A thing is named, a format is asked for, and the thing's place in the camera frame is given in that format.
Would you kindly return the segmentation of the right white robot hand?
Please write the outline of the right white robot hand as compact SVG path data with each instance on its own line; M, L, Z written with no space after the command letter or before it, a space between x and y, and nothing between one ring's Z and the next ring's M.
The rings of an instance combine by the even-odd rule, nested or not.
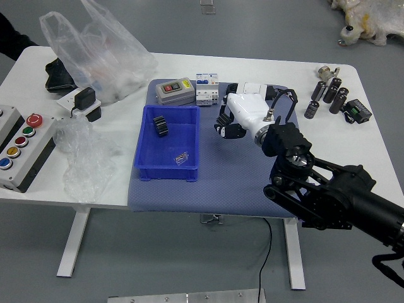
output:
M225 139L243 138L249 131L255 144L261 146L274 122L273 109L260 94L228 93L214 128Z

